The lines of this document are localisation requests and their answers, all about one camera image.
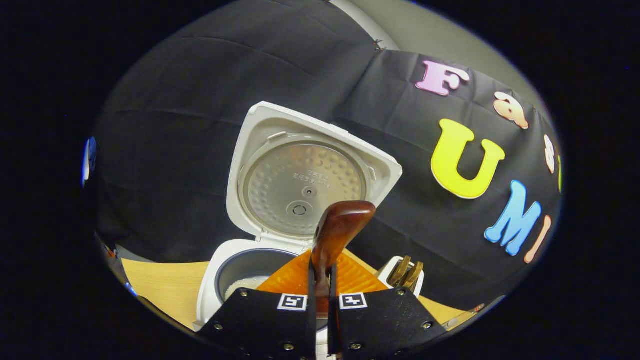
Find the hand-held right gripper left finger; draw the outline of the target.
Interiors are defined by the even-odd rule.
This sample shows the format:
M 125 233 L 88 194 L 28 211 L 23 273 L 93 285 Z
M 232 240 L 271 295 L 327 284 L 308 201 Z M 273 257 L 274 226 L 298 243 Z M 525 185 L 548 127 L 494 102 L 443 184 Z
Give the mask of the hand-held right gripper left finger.
M 257 248 L 211 260 L 198 294 L 199 337 L 236 360 L 314 360 L 314 299 L 259 291 L 254 283 L 294 257 Z

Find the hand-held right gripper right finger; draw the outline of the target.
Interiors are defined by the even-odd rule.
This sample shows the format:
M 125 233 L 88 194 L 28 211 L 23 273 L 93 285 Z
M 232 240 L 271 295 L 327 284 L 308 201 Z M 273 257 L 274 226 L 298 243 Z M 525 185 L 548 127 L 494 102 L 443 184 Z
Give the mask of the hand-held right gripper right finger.
M 448 336 L 408 288 L 338 294 L 339 274 L 333 265 L 327 326 L 338 360 L 424 360 Z

